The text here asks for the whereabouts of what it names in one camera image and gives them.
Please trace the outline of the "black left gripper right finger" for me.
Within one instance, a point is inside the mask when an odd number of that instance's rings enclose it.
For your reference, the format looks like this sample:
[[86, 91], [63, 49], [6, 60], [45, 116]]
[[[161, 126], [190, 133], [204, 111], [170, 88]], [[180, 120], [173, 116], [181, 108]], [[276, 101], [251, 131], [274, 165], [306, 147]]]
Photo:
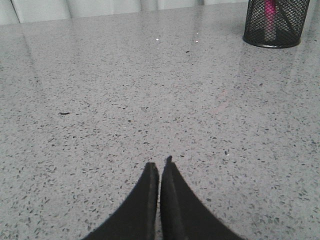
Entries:
[[172, 157], [166, 159], [160, 191], [164, 240], [240, 240], [197, 198]]

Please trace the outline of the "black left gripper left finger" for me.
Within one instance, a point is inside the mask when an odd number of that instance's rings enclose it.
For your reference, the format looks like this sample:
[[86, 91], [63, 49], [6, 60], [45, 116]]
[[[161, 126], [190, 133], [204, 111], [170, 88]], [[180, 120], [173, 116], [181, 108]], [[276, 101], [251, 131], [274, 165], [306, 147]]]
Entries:
[[144, 170], [119, 208], [86, 240], [153, 240], [159, 190], [159, 172], [153, 162]]

